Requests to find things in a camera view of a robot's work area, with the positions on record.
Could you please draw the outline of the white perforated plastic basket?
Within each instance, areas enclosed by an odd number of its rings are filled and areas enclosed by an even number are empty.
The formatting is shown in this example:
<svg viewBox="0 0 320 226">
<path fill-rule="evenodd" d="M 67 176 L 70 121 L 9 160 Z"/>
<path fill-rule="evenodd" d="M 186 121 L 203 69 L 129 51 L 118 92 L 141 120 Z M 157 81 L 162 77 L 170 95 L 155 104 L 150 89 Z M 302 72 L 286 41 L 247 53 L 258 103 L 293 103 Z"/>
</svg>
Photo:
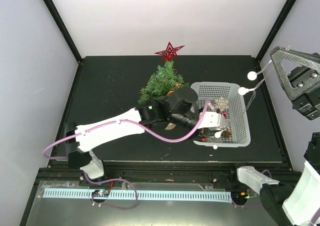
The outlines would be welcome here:
<svg viewBox="0 0 320 226">
<path fill-rule="evenodd" d="M 239 85 L 225 82 L 195 82 L 191 88 L 197 93 L 197 106 L 206 102 L 207 112 L 201 122 L 201 139 L 194 141 L 201 146 L 246 147 L 251 141 L 247 107 Z"/>
</svg>

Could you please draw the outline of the red star tree topper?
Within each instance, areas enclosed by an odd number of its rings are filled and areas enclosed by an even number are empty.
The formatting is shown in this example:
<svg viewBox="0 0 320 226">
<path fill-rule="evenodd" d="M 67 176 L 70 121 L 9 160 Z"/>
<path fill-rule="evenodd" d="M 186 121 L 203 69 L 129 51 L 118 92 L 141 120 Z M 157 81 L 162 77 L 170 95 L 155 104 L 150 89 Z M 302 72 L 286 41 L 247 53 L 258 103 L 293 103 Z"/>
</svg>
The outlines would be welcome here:
<svg viewBox="0 0 320 226">
<path fill-rule="evenodd" d="M 178 58 L 177 52 L 181 50 L 185 45 L 174 47 L 171 42 L 168 42 L 165 50 L 155 52 L 154 54 L 162 56 L 161 61 L 172 61 L 173 58 Z"/>
</svg>

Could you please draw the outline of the small green christmas tree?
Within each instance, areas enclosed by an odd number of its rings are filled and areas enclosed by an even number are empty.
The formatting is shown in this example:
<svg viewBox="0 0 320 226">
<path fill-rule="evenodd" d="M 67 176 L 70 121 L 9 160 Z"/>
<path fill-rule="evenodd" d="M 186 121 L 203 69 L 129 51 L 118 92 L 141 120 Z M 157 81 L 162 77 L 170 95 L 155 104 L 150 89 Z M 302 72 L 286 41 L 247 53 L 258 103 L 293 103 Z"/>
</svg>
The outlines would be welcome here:
<svg viewBox="0 0 320 226">
<path fill-rule="evenodd" d="M 180 88 L 190 86 L 176 71 L 174 61 L 165 61 L 163 66 L 158 65 L 157 71 L 151 75 L 146 86 L 141 88 L 138 103 L 166 96 L 168 92 L 176 90 L 176 83 L 181 83 Z"/>
</svg>

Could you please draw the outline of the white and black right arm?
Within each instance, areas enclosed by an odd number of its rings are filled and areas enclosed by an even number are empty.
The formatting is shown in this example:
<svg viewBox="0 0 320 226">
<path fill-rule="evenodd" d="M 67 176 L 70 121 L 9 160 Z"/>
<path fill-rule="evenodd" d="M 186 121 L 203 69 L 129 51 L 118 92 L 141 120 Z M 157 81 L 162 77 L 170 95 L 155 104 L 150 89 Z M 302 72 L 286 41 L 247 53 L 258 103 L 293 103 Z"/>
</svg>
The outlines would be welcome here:
<svg viewBox="0 0 320 226">
<path fill-rule="evenodd" d="M 292 106 L 308 120 L 320 116 L 320 56 L 284 47 L 269 53 L 279 83 Z M 304 153 L 303 172 L 295 185 L 272 179 L 252 166 L 227 175 L 232 187 L 247 185 L 278 225 L 320 223 L 320 134 L 314 132 Z"/>
</svg>

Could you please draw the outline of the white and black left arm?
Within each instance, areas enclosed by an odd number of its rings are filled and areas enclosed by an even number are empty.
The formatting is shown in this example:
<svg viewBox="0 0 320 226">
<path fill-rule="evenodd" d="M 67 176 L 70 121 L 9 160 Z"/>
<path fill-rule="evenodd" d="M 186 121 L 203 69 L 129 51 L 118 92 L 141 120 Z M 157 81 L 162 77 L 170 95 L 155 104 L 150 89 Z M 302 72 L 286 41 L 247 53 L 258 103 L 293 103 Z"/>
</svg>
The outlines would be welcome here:
<svg viewBox="0 0 320 226">
<path fill-rule="evenodd" d="M 73 138 L 65 144 L 68 167 L 84 171 L 95 185 L 103 185 L 108 174 L 102 160 L 94 154 L 94 148 L 119 138 L 145 133 L 153 124 L 160 122 L 196 131 L 200 117 L 197 100 L 194 89 L 183 87 L 110 119 L 87 125 L 71 124 L 66 135 Z"/>
</svg>

